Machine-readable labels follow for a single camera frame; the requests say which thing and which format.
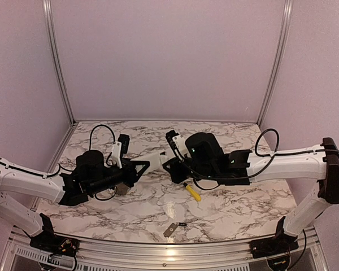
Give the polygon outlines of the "yellow handle screwdriver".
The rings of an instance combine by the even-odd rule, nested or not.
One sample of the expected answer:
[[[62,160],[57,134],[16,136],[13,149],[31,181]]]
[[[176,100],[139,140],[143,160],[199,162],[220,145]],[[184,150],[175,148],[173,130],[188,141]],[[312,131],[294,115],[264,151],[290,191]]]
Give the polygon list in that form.
[[[197,201],[200,202],[201,201],[201,196],[190,186],[188,185],[186,182],[183,183],[183,187],[185,188],[185,190],[188,191],[188,193]]]

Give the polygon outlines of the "grey battery compartment cover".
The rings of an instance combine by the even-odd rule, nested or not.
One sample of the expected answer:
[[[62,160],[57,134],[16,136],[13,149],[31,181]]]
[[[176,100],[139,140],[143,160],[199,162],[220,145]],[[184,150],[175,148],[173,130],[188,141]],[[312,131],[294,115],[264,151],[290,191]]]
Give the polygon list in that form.
[[[168,238],[170,237],[173,232],[177,229],[178,224],[177,223],[172,223],[163,233],[164,237]]]

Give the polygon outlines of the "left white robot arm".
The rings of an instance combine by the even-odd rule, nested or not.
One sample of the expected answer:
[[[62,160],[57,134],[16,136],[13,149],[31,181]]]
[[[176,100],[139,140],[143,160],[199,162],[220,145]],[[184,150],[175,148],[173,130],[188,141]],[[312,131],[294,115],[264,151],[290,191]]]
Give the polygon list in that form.
[[[120,183],[133,187],[149,167],[148,160],[131,159],[106,167],[104,155],[98,150],[79,155],[71,173],[64,173],[62,168],[56,173],[34,172],[0,157],[0,217],[21,228],[46,250],[56,251],[60,239],[50,219],[10,198],[9,192],[36,196],[62,206],[76,206]]]

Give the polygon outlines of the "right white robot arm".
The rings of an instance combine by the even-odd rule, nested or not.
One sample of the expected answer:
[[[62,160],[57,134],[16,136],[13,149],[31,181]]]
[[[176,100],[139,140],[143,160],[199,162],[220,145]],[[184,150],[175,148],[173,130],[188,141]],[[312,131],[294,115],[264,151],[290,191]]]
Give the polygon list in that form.
[[[278,223],[268,247],[280,253],[329,206],[339,204],[339,150],[332,138],[320,145],[289,151],[259,153],[236,150],[224,153],[211,133],[183,138],[174,130],[166,134],[174,158],[163,164],[174,183],[188,178],[215,181],[218,185],[242,186],[275,179],[316,180],[303,201]]]

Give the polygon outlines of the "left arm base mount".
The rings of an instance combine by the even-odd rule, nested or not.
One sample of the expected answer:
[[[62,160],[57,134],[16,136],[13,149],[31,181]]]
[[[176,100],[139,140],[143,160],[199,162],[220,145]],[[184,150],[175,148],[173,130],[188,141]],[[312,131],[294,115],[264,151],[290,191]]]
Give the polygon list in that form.
[[[30,237],[30,246],[50,252],[53,255],[75,257],[79,240],[55,234],[50,218],[43,213],[40,213],[40,218],[42,218],[43,223],[42,232]]]

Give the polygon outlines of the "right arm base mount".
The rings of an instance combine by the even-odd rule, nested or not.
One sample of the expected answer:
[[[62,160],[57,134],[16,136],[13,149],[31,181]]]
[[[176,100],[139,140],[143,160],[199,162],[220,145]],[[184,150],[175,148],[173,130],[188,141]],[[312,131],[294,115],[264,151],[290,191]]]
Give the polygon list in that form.
[[[284,221],[285,216],[278,221],[273,237],[250,241],[250,252],[254,259],[288,253],[299,248],[297,237],[285,234]]]

